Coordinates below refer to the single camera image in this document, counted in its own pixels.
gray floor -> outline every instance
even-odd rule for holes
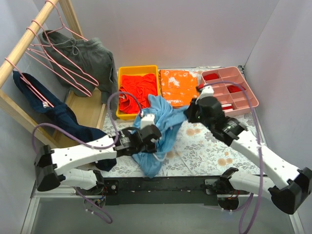
[[[241,216],[241,212],[229,214],[198,204],[120,205],[106,209],[114,219],[111,225],[85,212],[80,198],[41,198],[32,234],[235,234]],[[293,233],[289,216],[262,199],[249,234]]]

yellow plastic bin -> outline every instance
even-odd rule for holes
[[[129,76],[144,76],[146,74],[154,74],[157,80],[157,95],[160,95],[160,85],[159,85],[159,78],[158,78],[158,67],[156,65],[147,65],[147,66],[133,66],[133,67],[120,67],[118,72],[118,88],[121,87],[121,77],[122,75],[129,75]],[[118,108],[116,111],[116,116],[122,120],[130,120],[135,119],[137,114],[125,114],[119,110],[119,103]]]

gray shorts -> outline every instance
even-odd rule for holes
[[[101,101],[102,103],[107,103],[108,97],[118,91],[118,79],[114,63],[114,57],[112,52],[106,49],[102,42],[98,38],[93,38],[89,41],[84,41],[82,39],[76,40],[74,38],[68,38],[59,32],[52,32],[48,34],[50,41],[53,43],[54,47],[57,48],[62,54],[74,62],[78,67],[80,67],[85,73],[91,75],[94,79],[99,82],[98,89],[101,91]],[[39,39],[43,45],[49,45],[46,39],[46,35],[41,33]],[[90,77],[84,75],[76,66],[65,59],[52,47],[45,47],[46,52],[50,55],[58,64],[70,69],[71,71],[77,73],[78,75],[91,80]],[[66,78],[68,81],[73,82],[73,80],[56,64],[51,63],[54,71],[59,73],[61,76]],[[75,78],[75,80],[84,86],[91,93],[95,89],[95,85],[85,81],[84,79],[72,74],[69,74]],[[77,96],[85,97],[86,95],[82,93],[79,89],[73,87],[71,84],[60,78],[59,82],[72,90]],[[116,110],[118,105],[118,96],[113,98],[111,109],[113,117],[116,118]]]

blue cloth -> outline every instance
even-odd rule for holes
[[[28,88],[26,83],[21,80],[19,72],[13,71],[14,83],[25,95],[30,106],[35,111],[45,114],[53,124],[64,129],[83,142],[97,140],[106,135],[106,133],[100,129],[79,125],[74,112],[65,103],[61,102],[32,75],[28,73],[23,73],[23,75],[50,103],[52,103],[52,105],[54,105],[54,108],[44,107],[42,101]],[[96,167],[104,171],[110,171],[115,165],[116,159],[99,160],[98,163],[96,163]]]
[[[143,112],[144,115],[155,115],[155,125],[161,132],[161,139],[157,143],[157,152],[155,155],[159,159],[163,159],[165,155],[172,150],[176,141],[176,135],[182,125],[182,122],[187,120],[183,111],[185,111],[188,106],[173,109],[163,97],[151,94],[148,95],[148,100],[151,107],[143,109]],[[133,126],[140,128],[140,125],[141,117],[138,115]],[[132,157],[141,166],[144,174],[149,178],[156,176],[161,168],[162,163],[159,162],[151,153],[138,153]]]

floral tablecloth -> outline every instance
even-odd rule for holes
[[[251,114],[236,117],[255,135]],[[119,129],[132,126],[132,122],[117,121]],[[103,131],[114,135],[108,116]],[[167,154],[157,176],[208,176],[221,175],[229,167],[258,174],[259,169],[241,153],[217,141],[202,124],[184,122],[178,132],[174,148]],[[142,177],[140,166],[129,156],[117,158],[117,165],[104,177]]]

